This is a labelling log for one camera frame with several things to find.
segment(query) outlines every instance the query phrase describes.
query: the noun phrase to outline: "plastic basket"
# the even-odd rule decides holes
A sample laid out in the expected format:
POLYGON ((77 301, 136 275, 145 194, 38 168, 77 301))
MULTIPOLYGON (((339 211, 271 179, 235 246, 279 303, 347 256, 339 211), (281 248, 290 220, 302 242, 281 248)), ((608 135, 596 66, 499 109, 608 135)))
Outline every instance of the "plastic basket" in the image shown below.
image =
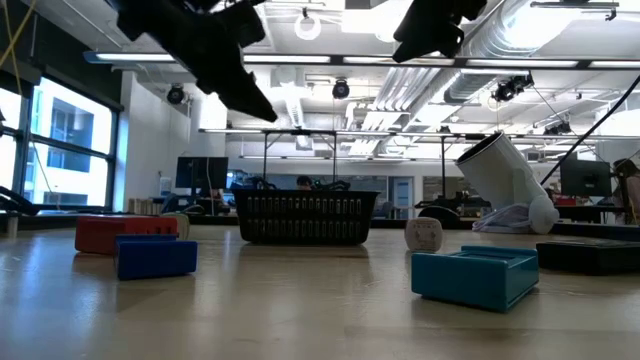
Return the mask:
POLYGON ((356 245, 367 240, 378 193, 234 190, 233 195, 246 241, 356 245))

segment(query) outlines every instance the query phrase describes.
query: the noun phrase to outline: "teal box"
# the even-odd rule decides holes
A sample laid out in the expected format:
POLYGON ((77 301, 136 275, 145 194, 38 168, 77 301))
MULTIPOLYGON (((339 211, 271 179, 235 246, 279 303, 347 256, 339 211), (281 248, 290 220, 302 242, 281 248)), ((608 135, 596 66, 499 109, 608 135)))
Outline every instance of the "teal box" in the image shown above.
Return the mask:
POLYGON ((411 256, 411 291, 423 297, 507 312, 538 283, 533 249, 463 246, 411 256))

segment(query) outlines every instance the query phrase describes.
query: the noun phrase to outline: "computer monitor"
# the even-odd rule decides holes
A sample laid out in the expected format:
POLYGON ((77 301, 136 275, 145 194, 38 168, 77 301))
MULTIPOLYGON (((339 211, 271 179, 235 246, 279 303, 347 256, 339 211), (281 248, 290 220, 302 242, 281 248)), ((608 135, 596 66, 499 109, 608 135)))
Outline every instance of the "computer monitor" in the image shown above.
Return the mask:
POLYGON ((607 162, 567 160, 560 166, 562 195, 611 196, 611 175, 607 162))
POLYGON ((179 157, 176 187, 191 189, 192 195, 196 188, 224 189, 227 187, 228 166, 229 158, 226 157, 179 157))

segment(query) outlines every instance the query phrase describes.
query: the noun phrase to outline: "orange box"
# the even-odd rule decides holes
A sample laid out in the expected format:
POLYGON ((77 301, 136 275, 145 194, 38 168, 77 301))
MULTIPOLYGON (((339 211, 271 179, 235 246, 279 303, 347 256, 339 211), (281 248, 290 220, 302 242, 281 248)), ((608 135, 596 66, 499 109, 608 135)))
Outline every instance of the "orange box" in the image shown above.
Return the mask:
POLYGON ((76 226, 77 251, 115 255, 117 235, 178 235, 178 221, 171 217, 81 216, 76 226))

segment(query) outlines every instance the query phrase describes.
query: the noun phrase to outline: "table surface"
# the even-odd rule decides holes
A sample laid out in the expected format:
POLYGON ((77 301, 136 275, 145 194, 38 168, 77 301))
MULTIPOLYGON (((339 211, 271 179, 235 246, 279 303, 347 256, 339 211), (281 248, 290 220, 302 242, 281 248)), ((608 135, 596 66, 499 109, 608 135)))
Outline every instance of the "table surface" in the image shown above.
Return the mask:
MULTIPOLYGON (((192 227, 193 276, 119 282, 73 231, 0 239, 0 359, 638 359, 640 276, 542 271, 508 314, 410 290, 402 230, 361 247, 269 247, 192 227)), ((461 245, 560 236, 447 231, 461 245)))

